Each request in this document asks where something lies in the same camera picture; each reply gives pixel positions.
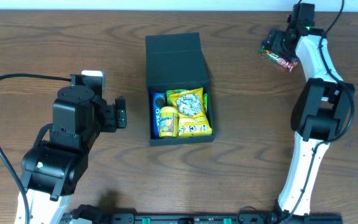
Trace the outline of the blue Oreo cookie pack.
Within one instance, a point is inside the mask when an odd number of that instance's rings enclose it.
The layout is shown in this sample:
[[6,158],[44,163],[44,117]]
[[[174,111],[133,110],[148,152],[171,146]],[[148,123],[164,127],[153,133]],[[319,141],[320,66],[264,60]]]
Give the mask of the blue Oreo cookie pack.
[[153,135],[155,139],[159,138],[160,126],[160,110],[166,105],[165,93],[151,92],[152,95],[152,121],[153,121]]

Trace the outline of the green red candy bar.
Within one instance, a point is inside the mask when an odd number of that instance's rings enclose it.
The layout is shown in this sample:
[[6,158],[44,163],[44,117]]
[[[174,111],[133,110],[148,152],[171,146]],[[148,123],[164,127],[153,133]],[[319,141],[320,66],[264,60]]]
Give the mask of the green red candy bar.
[[276,53],[272,52],[271,50],[267,50],[264,45],[261,46],[261,48],[259,50],[259,55],[271,60],[276,65],[278,65],[280,68],[285,69],[288,72],[292,72],[293,69],[298,66],[297,60],[285,59],[282,56],[279,56],[279,54],[276,54]]

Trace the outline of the green Haribo gummy bag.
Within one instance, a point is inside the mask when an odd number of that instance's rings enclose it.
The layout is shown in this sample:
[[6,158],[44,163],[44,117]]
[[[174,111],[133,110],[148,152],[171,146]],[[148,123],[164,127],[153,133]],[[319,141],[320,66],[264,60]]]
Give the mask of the green Haribo gummy bag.
[[[172,100],[170,99],[170,96],[172,94],[181,93],[181,92],[184,92],[184,91],[187,91],[187,90],[184,90],[184,89],[167,90],[166,91],[167,105],[168,106],[173,106]],[[208,111],[208,94],[207,93],[203,94],[203,105],[204,105],[205,111]]]

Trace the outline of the yellow candy jar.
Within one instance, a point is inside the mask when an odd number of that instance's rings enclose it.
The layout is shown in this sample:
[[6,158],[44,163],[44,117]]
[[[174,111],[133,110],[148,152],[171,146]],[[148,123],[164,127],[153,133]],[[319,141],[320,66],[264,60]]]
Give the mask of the yellow candy jar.
[[158,135],[160,138],[176,138],[178,136],[178,110],[165,106],[160,110]]

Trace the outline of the black gift box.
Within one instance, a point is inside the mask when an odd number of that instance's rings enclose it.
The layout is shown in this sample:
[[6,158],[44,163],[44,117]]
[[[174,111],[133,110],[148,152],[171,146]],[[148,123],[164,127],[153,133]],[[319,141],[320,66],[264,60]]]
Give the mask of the black gift box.
[[209,68],[201,50],[200,35],[198,33],[148,35],[145,37],[145,49],[149,144],[168,146],[214,141],[214,134],[181,139],[160,139],[154,130],[155,113],[152,93],[165,93],[167,90],[178,89],[193,90],[201,87],[203,92],[208,94],[206,116],[212,130],[215,130]]

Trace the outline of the yellow Hacks candy bag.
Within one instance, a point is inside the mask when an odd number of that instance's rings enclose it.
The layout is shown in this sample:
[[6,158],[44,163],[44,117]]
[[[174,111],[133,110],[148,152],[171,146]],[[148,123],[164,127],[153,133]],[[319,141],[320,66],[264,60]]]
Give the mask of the yellow Hacks candy bag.
[[203,88],[170,95],[173,107],[178,110],[178,137],[210,136],[213,130],[204,108]]

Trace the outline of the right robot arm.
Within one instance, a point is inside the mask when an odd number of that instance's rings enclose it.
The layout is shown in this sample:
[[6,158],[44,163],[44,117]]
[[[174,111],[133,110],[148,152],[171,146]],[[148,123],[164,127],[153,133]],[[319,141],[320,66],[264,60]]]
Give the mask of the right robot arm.
[[303,67],[306,84],[291,113],[294,150],[287,180],[270,223],[311,223],[310,198],[329,145],[349,130],[355,113],[354,85],[338,74],[328,52],[328,31],[316,27],[314,4],[298,1],[286,30],[272,29],[259,54],[291,72]]

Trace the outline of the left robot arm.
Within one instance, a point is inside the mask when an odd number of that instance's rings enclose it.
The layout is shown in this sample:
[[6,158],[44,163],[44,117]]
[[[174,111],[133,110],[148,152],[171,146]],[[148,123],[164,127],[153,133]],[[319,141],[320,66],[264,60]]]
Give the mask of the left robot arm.
[[[53,121],[43,126],[22,159],[16,223],[59,223],[88,167],[90,150],[101,133],[127,125],[126,102],[103,99],[105,74],[83,70],[70,76],[53,104]],[[21,201],[25,196],[28,207]]]

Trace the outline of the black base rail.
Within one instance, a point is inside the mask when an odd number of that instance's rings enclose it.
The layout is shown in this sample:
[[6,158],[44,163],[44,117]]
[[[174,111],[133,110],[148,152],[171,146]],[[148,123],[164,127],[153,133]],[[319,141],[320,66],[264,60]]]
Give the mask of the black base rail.
[[283,218],[277,211],[264,212],[246,207],[237,214],[156,214],[156,213],[106,213],[91,206],[80,205],[72,212],[64,214],[59,224],[343,224],[340,215],[294,215]]

